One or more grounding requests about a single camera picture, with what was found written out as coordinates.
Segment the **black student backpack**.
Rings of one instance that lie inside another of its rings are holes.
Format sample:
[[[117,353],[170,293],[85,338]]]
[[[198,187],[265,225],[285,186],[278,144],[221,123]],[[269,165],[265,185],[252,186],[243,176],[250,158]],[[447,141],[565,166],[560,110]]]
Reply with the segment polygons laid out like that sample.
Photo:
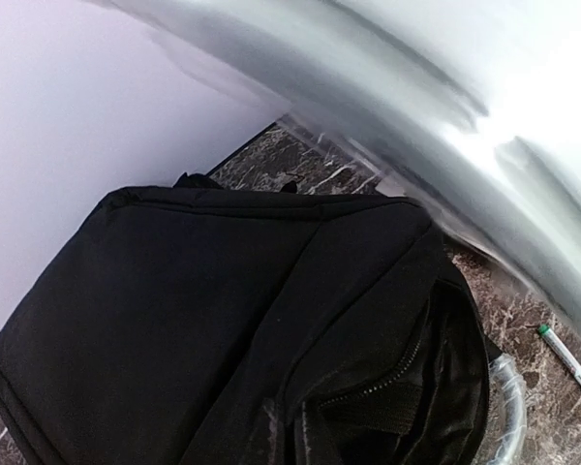
[[[123,188],[0,331],[31,464],[510,464],[524,391],[403,197]]]

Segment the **white pen with blue cap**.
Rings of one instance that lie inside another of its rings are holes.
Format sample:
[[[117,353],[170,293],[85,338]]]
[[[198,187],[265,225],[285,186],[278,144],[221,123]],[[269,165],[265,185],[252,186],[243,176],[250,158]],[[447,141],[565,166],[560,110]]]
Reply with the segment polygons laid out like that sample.
[[[540,325],[537,333],[544,342],[557,355],[568,372],[581,387],[581,363],[575,358],[573,353],[567,348],[562,339],[555,333],[549,325]]]

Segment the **grey notebook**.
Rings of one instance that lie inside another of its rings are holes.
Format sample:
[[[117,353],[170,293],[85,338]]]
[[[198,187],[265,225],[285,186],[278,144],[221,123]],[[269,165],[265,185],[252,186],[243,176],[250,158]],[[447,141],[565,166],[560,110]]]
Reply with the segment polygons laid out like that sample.
[[[115,1],[421,199],[581,338],[581,1]]]

